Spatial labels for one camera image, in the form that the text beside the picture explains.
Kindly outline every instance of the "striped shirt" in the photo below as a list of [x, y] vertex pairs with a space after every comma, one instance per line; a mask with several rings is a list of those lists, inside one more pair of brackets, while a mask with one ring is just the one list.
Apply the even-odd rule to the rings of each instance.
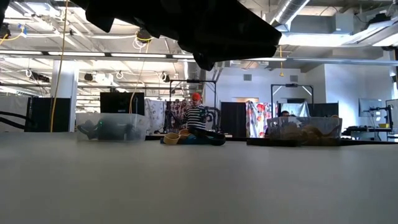
[[188, 127], [206, 129], [206, 111], [203, 105], [192, 106], [184, 113], [184, 121]]

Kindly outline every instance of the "black partition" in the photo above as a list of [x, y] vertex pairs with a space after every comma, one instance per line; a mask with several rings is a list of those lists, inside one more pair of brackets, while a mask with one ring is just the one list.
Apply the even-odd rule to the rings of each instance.
[[313, 117], [331, 117], [338, 114], [338, 103], [315, 103], [314, 106], [308, 105], [310, 115]]
[[[30, 98], [27, 117], [35, 124], [26, 122], [25, 132], [50, 132], [51, 106], [53, 98]], [[57, 98], [54, 112], [53, 132], [68, 132], [70, 120], [70, 98]]]
[[234, 138], [246, 137], [246, 104], [221, 102], [221, 130]]

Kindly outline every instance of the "metal stand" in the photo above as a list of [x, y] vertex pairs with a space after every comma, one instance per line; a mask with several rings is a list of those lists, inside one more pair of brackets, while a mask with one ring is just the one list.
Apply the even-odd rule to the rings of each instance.
[[[274, 92], [274, 86], [279, 86], [278, 89]], [[314, 110], [314, 103], [313, 103], [313, 87], [311, 85], [299, 85], [299, 84], [271, 84], [271, 114], [272, 117], [274, 117], [274, 95], [282, 88], [297, 88], [297, 87], [302, 87], [309, 95], [311, 95], [311, 101], [312, 101], [312, 110]]]

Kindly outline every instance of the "metal frame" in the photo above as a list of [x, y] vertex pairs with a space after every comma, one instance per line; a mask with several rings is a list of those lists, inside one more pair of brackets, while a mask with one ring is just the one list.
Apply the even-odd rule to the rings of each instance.
[[212, 83], [214, 84], [214, 107], [216, 108], [216, 104], [217, 104], [217, 99], [216, 99], [216, 94], [217, 94], [217, 81], [214, 80], [170, 80], [170, 89], [169, 89], [169, 94], [170, 94], [170, 98], [169, 98], [169, 102], [172, 101], [172, 83], [173, 82], [186, 82], [186, 83]]
[[[279, 86], [278, 89], [274, 92], [274, 86]], [[302, 87], [309, 95], [311, 95], [311, 104], [312, 104], [312, 110], [314, 110], [314, 102], [313, 102], [313, 87], [311, 85], [299, 85], [295, 83], [291, 84], [271, 84], [271, 116], [274, 117], [274, 95], [282, 88], [297, 88], [297, 87]]]

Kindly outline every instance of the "red cap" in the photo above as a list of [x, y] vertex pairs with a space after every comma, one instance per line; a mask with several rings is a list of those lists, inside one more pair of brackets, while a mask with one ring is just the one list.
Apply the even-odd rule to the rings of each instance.
[[199, 93], [192, 94], [192, 100], [193, 101], [201, 100], [201, 95]]

